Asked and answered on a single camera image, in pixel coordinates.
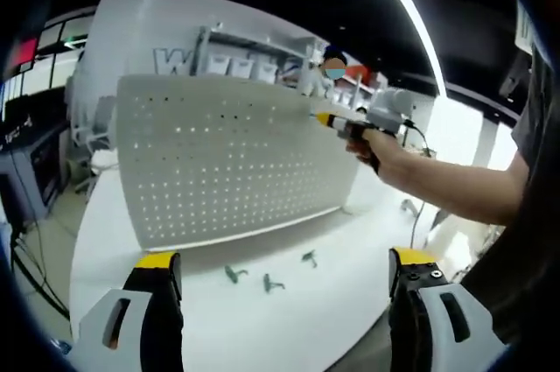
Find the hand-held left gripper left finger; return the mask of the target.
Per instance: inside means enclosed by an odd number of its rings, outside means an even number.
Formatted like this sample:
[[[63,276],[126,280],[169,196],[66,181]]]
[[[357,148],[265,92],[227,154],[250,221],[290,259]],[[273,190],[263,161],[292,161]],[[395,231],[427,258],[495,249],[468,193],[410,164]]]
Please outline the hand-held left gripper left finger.
[[[80,321],[77,371],[181,371],[181,262],[174,251],[141,258],[123,287],[109,290]]]

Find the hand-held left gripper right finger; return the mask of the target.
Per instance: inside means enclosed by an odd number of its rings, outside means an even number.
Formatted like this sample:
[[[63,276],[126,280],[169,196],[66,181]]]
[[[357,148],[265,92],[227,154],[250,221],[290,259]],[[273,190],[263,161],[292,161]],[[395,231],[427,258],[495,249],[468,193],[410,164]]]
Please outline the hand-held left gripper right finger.
[[[393,371],[487,371],[503,354],[491,313],[429,254],[390,249],[388,280]]]

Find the person's right hand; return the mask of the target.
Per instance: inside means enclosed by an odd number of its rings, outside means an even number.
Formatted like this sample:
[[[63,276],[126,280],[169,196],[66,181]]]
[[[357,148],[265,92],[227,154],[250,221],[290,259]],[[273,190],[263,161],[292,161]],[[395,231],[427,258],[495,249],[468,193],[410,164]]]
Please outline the person's right hand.
[[[379,130],[364,130],[360,139],[350,138],[346,150],[360,162],[374,169],[380,179],[387,179],[394,171],[402,149],[395,138]]]

